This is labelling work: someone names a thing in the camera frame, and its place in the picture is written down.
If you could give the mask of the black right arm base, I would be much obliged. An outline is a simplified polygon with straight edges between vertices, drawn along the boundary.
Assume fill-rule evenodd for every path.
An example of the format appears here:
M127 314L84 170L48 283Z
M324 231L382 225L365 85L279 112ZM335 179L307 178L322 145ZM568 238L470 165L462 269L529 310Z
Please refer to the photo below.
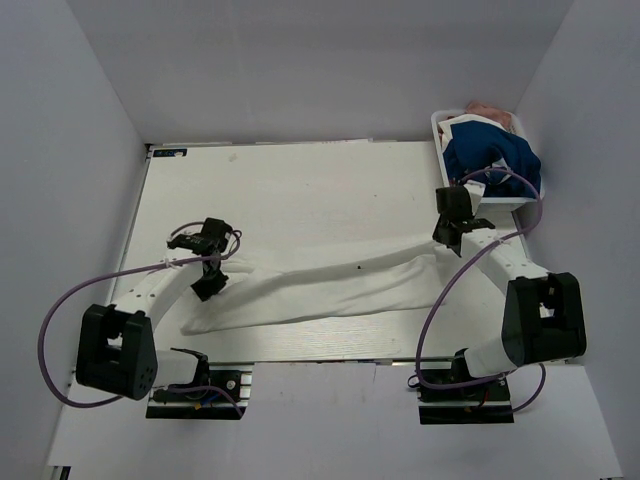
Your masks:
M426 388L413 373L407 379L417 393L421 425L490 425L514 422L511 395L504 378L463 389Z

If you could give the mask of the blue t shirt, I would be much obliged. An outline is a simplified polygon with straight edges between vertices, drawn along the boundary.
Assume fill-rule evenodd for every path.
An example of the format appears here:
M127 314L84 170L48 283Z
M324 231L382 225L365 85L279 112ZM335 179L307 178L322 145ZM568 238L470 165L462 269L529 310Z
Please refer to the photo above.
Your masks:
M447 146L442 153L448 179L460 182L465 176L485 170L472 180L486 185L486 197L534 198L530 187L512 172L526 179L541 193L541 161L522 137L501 127L467 120L442 127Z

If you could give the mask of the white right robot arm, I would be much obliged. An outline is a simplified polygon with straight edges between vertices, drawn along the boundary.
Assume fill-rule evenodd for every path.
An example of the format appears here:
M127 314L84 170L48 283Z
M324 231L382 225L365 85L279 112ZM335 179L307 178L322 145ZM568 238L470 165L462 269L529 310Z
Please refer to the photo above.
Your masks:
M584 355L587 335L578 279L549 272L502 240L490 221L474 215L465 187L437 189L436 205L433 239L463 261L454 278L476 267L505 299L500 332L454 355L448 380L453 390L472 399L486 389L489 378Z

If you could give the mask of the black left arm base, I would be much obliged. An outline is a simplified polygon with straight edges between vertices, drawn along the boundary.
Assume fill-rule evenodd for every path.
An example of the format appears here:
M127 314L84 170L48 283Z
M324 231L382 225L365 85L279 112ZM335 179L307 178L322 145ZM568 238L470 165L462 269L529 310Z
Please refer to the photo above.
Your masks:
M156 389L149 397L145 417L154 420L239 420L251 394L251 364L211 364L206 385L218 390L190 393Z

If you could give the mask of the white t shirt robot print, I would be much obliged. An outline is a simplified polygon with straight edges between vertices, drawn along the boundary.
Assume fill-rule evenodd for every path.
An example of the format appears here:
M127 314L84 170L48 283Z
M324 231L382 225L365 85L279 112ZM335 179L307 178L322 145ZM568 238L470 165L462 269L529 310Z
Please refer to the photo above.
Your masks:
M220 293L207 301L182 295L180 331L427 308L444 287L447 260L426 235L236 253L222 265L228 282Z

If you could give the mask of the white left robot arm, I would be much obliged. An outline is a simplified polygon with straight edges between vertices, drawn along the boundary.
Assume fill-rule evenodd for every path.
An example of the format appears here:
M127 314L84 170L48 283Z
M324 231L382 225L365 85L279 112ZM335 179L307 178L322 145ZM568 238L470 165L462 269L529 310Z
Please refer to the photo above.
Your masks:
M92 305L82 318L76 381L133 400L153 389L178 387L199 399L211 387L207 356L189 349L158 350L154 329L185 293L206 302L228 277L221 262L239 247L241 234L226 222L208 218L195 233L174 233L164 263L107 306Z

